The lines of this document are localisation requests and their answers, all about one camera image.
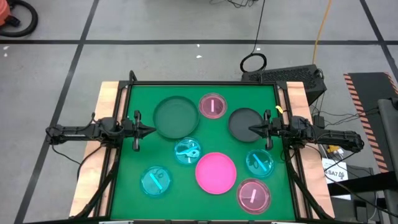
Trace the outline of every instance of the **yellow cable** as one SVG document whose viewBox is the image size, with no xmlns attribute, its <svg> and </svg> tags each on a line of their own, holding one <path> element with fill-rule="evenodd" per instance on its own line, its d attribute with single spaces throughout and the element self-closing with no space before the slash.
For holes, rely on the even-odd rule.
<svg viewBox="0 0 398 224">
<path fill-rule="evenodd" d="M 328 7 L 326 8 L 325 15 L 323 16 L 321 27 L 319 28 L 319 31 L 318 31 L 317 40 L 315 41 L 315 45 L 313 46 L 313 54 L 312 54 L 312 63 L 313 64 L 315 64 L 315 61 L 317 59 L 318 41 L 319 41 L 319 38 L 321 37 L 323 25 L 325 24 L 326 18 L 328 17 L 330 6 L 331 6 L 331 0 L 329 0 Z"/>
</svg>

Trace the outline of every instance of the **black floor stripe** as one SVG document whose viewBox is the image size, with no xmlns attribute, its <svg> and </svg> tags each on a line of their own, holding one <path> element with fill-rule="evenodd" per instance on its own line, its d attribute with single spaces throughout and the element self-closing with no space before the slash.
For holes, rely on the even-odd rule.
<svg viewBox="0 0 398 224">
<path fill-rule="evenodd" d="M 390 65 L 391 71 L 394 74 L 394 76 L 396 77 L 396 79 L 398 80 L 398 68 L 397 65 L 394 61 L 394 58 L 392 58 L 392 55 L 390 53 L 390 50 L 387 47 L 386 42 L 383 39 L 383 36 L 381 35 L 381 32 L 379 30 L 379 28 L 377 27 L 376 21 L 374 20 L 372 13 L 368 7 L 368 4 L 366 4 L 365 0 L 360 0 L 361 5 L 365 11 L 366 16 L 368 17 L 369 23 L 371 24 L 371 27 L 373 29 L 374 34 L 377 37 L 377 40 L 380 41 L 380 46 L 381 49 L 383 50 L 384 56 L 386 57 L 388 64 Z"/>
<path fill-rule="evenodd" d="M 80 43 L 76 48 L 75 55 L 73 56 L 72 62 L 70 64 L 68 75 L 65 79 L 65 83 L 63 84 L 62 91 L 61 91 L 60 97 L 58 99 L 58 103 L 55 107 L 55 111 L 54 111 L 54 114 L 53 114 L 51 122 L 50 122 L 51 126 L 57 124 L 58 120 L 60 118 L 61 110 L 65 103 L 65 99 L 67 97 L 67 93 L 68 93 L 70 84 L 72 82 L 73 75 L 75 74 L 75 70 L 76 70 L 80 55 L 81 55 L 81 51 L 83 50 L 83 46 L 84 46 L 83 41 L 87 38 L 91 22 L 93 21 L 94 14 L 95 14 L 96 8 L 98 6 L 98 1 L 99 0 L 93 1 L 93 5 L 91 7 L 85 27 L 84 27 L 83 32 L 80 37 Z M 48 151 L 49 151 L 49 144 L 45 140 L 43 142 L 42 148 L 39 153 L 39 157 L 37 158 L 33 173 L 31 175 L 29 183 L 27 185 L 24 197 L 22 198 L 21 205 L 19 206 L 18 213 L 17 213 L 16 219 L 14 221 L 14 224 L 21 224 L 24 222 L 27 209 L 29 207 L 34 190 L 36 188 L 37 181 L 39 180 L 40 173 L 41 173 L 43 165 L 44 165 L 44 160 L 47 157 Z"/>
<path fill-rule="evenodd" d="M 98 44 L 98 45 L 164 45 L 164 44 L 254 44 L 254 40 L 0 40 L 0 44 Z M 264 45 L 314 45 L 315 40 L 258 40 Z M 320 40 L 319 45 L 381 45 L 378 40 Z M 389 40 L 388 45 L 398 45 Z"/>
</svg>

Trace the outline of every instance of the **black frame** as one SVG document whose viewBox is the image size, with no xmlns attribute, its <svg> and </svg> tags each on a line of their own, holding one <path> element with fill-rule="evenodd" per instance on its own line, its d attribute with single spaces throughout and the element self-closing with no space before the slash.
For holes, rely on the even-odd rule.
<svg viewBox="0 0 398 224">
<path fill-rule="evenodd" d="M 278 87 L 282 89 L 284 93 L 284 98 L 285 98 L 285 105 L 286 105 L 286 111 L 288 112 L 288 118 L 290 121 L 290 118 L 292 117 L 292 110 L 290 107 L 290 100 L 289 100 L 289 95 L 287 93 L 287 88 L 286 88 L 286 82 L 263 82 L 263 83 L 256 83 L 256 82 L 242 82 L 242 81 L 232 81 L 232 82 L 223 82 L 223 81 L 137 81 L 135 78 L 135 75 L 133 73 L 130 73 L 130 80 L 129 81 L 119 81 L 118 85 L 118 92 L 116 93 L 116 101 L 113 109 L 113 117 L 117 118 L 118 117 L 118 112 L 120 109 L 120 101 L 121 101 L 121 96 L 123 93 L 123 90 L 126 88 L 126 98 L 124 101 L 124 108 L 123 108 L 123 114 L 122 114 L 122 119 L 127 117 L 127 111 L 129 108 L 129 102 L 131 99 L 131 90 L 134 85 L 196 85 L 196 86 L 207 86 L 207 85 L 216 85 L 216 86 L 273 86 L 274 87 L 274 94 L 275 94 L 275 102 L 277 105 L 280 105 L 280 97 L 279 97 L 279 92 L 278 92 Z M 278 113 L 278 117 L 280 117 L 283 120 L 282 114 Z M 117 176 L 118 176 L 118 170 L 119 170 L 119 157 L 121 154 L 121 149 L 123 147 L 123 142 L 121 142 L 120 146 L 116 148 L 116 153 L 114 156 L 114 163 L 116 170 L 114 171 L 114 179 L 110 182 L 110 188 L 109 188 L 109 197 L 108 197 L 108 202 L 106 205 L 106 214 L 105 216 L 100 217 L 99 212 L 100 212 L 100 206 L 101 206 L 101 201 L 102 197 L 99 198 L 99 200 L 96 202 L 96 205 L 93 209 L 93 217 L 89 218 L 74 218 L 74 219 L 67 219 L 67 220 L 52 220 L 52 221 L 44 221 L 44 222 L 35 222 L 36 224 L 67 224 L 67 223 L 84 223 L 84 224 L 91 224 L 95 223 L 98 224 L 99 222 L 106 222 L 106 221 L 112 221 L 110 219 L 111 211 L 112 211 L 112 205 L 113 205 L 113 197 L 114 197 L 114 190 L 115 190 L 115 185 L 117 181 Z M 106 174 L 108 173 L 108 168 L 109 168 L 109 160 L 111 158 L 111 148 L 106 148 L 106 153 L 103 161 L 103 167 L 101 171 L 101 177 L 99 181 L 99 185 L 101 185 L 104 181 L 104 178 L 106 177 Z M 289 151 L 284 150 L 285 158 L 290 157 Z M 302 166 L 302 160 L 300 156 L 300 151 L 297 151 L 296 156 L 295 156 L 296 162 L 297 162 L 297 171 L 298 174 L 305 184 L 305 177 L 304 177 L 304 171 L 303 171 L 303 166 Z M 301 220 L 302 217 L 300 216 L 300 210 L 299 210 L 299 205 L 298 205 L 298 199 L 297 199 L 297 192 L 295 188 L 295 183 L 288 175 L 289 178 L 289 186 L 290 186 L 290 193 L 292 197 L 292 203 L 293 203 L 293 209 L 294 209 L 294 215 L 295 215 L 295 222 L 297 220 Z M 305 210 L 307 213 L 307 218 L 310 221 L 317 222 L 320 220 L 312 220 L 312 210 L 309 206 L 309 203 L 307 200 L 304 198 L 304 204 L 305 204 Z M 201 223 L 201 221 L 185 221 L 185 220 L 134 220 L 134 223 L 143 223 L 143 224 L 150 224 L 150 223 Z M 214 223 L 230 223 L 230 222 L 224 222 L 224 221 L 204 221 L 204 223 L 209 223 L 209 222 L 214 222 Z M 269 221 L 254 221 L 254 220 L 249 220 L 249 221 L 239 221 L 234 223 L 272 223 Z"/>
</svg>

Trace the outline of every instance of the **gray floor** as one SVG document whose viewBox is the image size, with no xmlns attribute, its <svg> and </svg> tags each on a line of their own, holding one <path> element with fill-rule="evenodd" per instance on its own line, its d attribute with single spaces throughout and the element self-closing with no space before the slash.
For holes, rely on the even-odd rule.
<svg viewBox="0 0 398 224">
<path fill-rule="evenodd" d="M 23 40 L 79 40 L 93 0 L 30 0 L 39 13 L 37 30 Z M 385 40 L 398 40 L 394 0 L 367 0 Z M 236 9 L 207 0 L 99 0 L 88 40 L 252 40 L 261 1 Z M 314 40 L 327 1 L 266 1 L 259 38 Z M 29 18 L 23 9 L 16 14 Z M 7 38 L 0 37 L 0 43 Z M 322 40 L 377 40 L 358 0 L 334 0 Z M 0 217 L 12 223 L 32 174 L 64 81 L 75 44 L 0 44 Z M 86 123 L 95 108 L 103 81 L 125 80 L 133 69 L 140 80 L 239 80 L 239 63 L 252 44 L 84 45 L 59 123 Z M 268 69 L 310 64 L 312 45 L 258 45 Z M 398 59 L 398 46 L 389 45 Z M 248 61 L 247 70 L 259 66 Z M 380 45 L 320 45 L 317 66 L 328 87 L 322 110 L 355 113 L 344 73 L 388 72 L 392 69 Z M 333 121 L 336 118 L 326 117 Z M 357 131 L 359 121 L 335 129 Z M 85 144 L 66 143 L 57 149 L 80 161 Z M 347 163 L 377 168 L 365 148 Z M 76 164 L 49 151 L 25 222 L 67 218 L 76 186 Z"/>
</svg>

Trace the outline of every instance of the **black plate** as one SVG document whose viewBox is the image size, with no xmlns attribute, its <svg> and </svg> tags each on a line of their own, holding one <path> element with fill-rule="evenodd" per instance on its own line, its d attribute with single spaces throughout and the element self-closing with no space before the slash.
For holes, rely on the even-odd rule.
<svg viewBox="0 0 398 224">
<path fill-rule="evenodd" d="M 250 126 L 261 124 L 261 115 L 250 108 L 240 108 L 229 117 L 228 128 L 231 134 L 243 142 L 257 141 L 260 136 L 249 130 Z"/>
</svg>

